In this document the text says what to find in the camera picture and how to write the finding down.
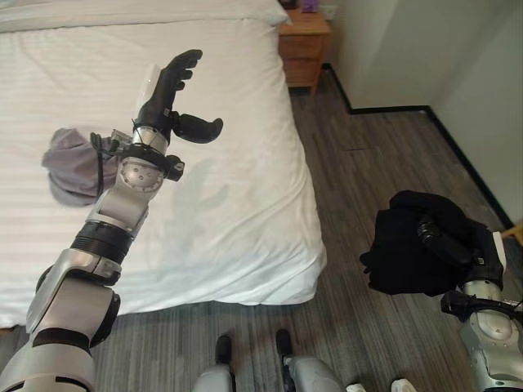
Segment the nightstand drawer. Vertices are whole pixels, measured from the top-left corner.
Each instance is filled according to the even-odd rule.
[[[319,35],[284,35],[279,37],[279,55],[283,59],[315,59],[321,44]]]
[[[315,81],[317,68],[317,62],[315,60],[284,60],[287,84],[312,85]]]

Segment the power outlet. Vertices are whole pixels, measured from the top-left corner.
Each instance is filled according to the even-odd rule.
[[[337,6],[333,4],[320,5],[320,12],[326,20],[333,20],[336,15]]]

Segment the white wall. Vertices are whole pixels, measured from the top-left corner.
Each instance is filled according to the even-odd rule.
[[[523,2],[488,31],[485,44],[431,103],[513,221],[523,219]]]
[[[355,108],[428,105],[499,0],[346,0],[333,67]]]
[[[364,90],[397,3],[398,0],[338,3],[332,22],[332,46],[336,50],[331,51],[329,57],[351,100],[357,99]]]

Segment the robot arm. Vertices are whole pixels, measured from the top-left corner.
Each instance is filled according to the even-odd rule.
[[[221,132],[220,119],[209,123],[172,112],[176,91],[183,89],[183,80],[192,76],[188,69],[201,56],[201,51],[188,51],[162,69],[123,149],[114,186],[40,279],[27,313],[29,341],[0,376],[0,392],[94,390],[90,349],[110,334],[120,303],[108,286],[118,281],[123,258],[163,179],[178,180],[183,173],[178,157],[165,156],[170,133],[208,143]]]
[[[480,391],[523,391],[523,354],[521,334],[516,319],[521,322],[514,304],[503,302],[503,271],[506,258],[498,232],[483,227],[476,229],[481,250],[471,254],[461,244],[428,227],[433,222],[420,223],[418,235],[425,245],[442,260],[455,265],[472,267],[461,292],[447,292],[441,299],[441,309],[463,322],[460,336],[467,347],[472,371]]]

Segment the wooden nightstand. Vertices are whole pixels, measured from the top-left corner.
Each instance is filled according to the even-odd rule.
[[[292,25],[279,26],[279,55],[289,87],[310,87],[316,93],[321,62],[331,29],[319,13],[288,10]]]

